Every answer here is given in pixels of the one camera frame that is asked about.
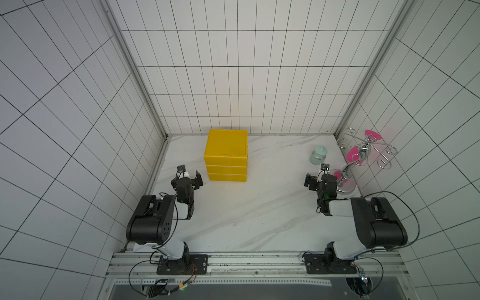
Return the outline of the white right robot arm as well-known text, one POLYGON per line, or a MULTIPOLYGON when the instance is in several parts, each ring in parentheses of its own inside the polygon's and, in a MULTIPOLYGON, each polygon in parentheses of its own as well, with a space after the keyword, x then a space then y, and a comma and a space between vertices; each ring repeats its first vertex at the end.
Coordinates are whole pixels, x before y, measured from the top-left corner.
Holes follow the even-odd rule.
POLYGON ((355 233, 330 242, 321 255, 322 262, 330 268, 350 263, 369 250, 392 250, 407 244, 407 231, 385 197, 340 199, 336 177, 331 174, 307 174, 304 186, 316 192, 318 213, 354 221, 355 233))

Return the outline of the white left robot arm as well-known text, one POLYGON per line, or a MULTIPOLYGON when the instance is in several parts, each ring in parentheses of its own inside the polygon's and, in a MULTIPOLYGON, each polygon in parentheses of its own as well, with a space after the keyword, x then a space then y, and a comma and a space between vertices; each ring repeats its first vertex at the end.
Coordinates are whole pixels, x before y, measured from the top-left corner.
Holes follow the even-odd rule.
POLYGON ((203 186, 199 172, 189 175, 184 165, 178 166, 171 180, 173 194, 146 194, 141 197, 126 227, 126 239, 136 251, 150 247, 161 258, 171 262, 190 262, 188 245, 174 237, 178 222, 190 220, 195 211, 195 191, 203 186))

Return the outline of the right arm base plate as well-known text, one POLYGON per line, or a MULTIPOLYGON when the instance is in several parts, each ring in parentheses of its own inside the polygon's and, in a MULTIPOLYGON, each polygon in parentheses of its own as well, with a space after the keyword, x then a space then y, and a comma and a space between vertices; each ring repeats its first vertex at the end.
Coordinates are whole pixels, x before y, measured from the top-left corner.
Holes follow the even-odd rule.
POLYGON ((335 256, 305 252, 301 261, 309 275, 354 275, 357 269, 352 261, 338 259, 335 256))

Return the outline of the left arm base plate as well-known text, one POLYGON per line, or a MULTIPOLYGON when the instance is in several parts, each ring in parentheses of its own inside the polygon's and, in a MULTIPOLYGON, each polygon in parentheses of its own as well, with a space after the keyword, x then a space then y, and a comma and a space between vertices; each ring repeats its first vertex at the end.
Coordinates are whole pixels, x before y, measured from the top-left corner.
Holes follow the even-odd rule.
POLYGON ((157 266, 157 275, 205 275, 209 256, 207 254, 189 254, 181 259, 161 258, 157 266))

